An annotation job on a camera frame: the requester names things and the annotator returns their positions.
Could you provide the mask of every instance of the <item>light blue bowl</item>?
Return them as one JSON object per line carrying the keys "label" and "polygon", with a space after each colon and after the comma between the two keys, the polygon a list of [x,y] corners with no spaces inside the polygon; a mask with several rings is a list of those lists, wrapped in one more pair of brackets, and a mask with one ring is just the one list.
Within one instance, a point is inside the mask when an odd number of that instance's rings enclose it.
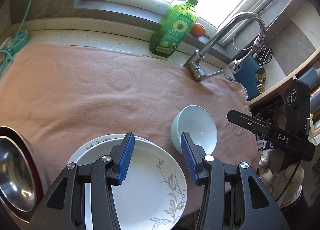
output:
{"label": "light blue bowl", "polygon": [[212,154],[217,144],[217,127],[210,114],[200,106],[185,107],[173,120],[171,140],[182,154],[180,138],[183,132],[189,132],[194,144],[203,147],[206,154]]}

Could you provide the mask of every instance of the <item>floral plate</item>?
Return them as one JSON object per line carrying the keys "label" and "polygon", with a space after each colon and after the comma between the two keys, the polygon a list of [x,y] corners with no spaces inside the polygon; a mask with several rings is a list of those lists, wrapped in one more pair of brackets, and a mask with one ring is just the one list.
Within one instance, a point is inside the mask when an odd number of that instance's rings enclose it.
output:
{"label": "floral plate", "polygon": [[[76,162],[79,166],[92,163],[109,154],[113,146],[121,144],[123,137],[92,147],[89,144],[82,154],[78,149],[77,155],[73,155],[69,162]],[[180,166],[170,154],[145,139],[135,137],[126,179],[119,187],[113,186],[112,192],[121,230],[170,230],[184,211],[187,183]],[[85,221],[86,229],[93,230],[90,183],[85,187]]]}
{"label": "floral plate", "polygon": [[[83,146],[81,146],[78,150],[76,150],[73,155],[70,157],[68,163],[70,162],[76,162],[77,159],[79,159],[79,157],[84,154],[87,150],[89,150],[91,147],[94,147],[95,145],[97,145],[98,143],[104,142],[104,141],[108,141],[111,139],[117,139],[117,138],[124,138],[125,134],[122,133],[116,133],[116,134],[108,134],[108,135],[103,135],[100,137],[97,137],[95,139],[90,140],[89,142],[85,143]],[[142,139],[145,141],[148,141],[142,137],[138,137],[138,136],[134,136],[135,139]]]}

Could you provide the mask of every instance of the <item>sunflower label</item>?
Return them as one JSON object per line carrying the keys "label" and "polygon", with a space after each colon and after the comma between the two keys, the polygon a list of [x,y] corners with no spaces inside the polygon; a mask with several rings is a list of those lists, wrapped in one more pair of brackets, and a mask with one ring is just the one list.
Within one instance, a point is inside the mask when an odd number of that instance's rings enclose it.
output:
{"label": "sunflower label", "polygon": [[179,15],[160,40],[156,51],[171,54],[190,31],[193,20],[185,15]]}

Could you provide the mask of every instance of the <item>scissors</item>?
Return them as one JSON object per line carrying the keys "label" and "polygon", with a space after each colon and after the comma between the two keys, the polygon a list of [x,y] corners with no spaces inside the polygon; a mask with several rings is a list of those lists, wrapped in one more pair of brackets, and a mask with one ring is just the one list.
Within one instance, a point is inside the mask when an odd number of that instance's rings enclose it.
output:
{"label": "scissors", "polygon": [[272,60],[272,49],[267,48],[265,46],[262,46],[260,48],[260,56],[258,57],[259,67],[262,68],[262,66],[266,63],[269,63]]}

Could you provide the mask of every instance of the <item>faucet handle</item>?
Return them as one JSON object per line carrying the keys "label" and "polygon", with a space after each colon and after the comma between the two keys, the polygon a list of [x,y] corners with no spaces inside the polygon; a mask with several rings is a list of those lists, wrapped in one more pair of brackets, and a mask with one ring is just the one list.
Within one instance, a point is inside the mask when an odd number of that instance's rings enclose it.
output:
{"label": "faucet handle", "polygon": [[203,68],[198,63],[190,63],[190,69],[192,70],[193,79],[196,82],[204,81],[207,78],[214,77],[220,74],[223,74],[223,71],[217,71],[211,74],[207,74]]}

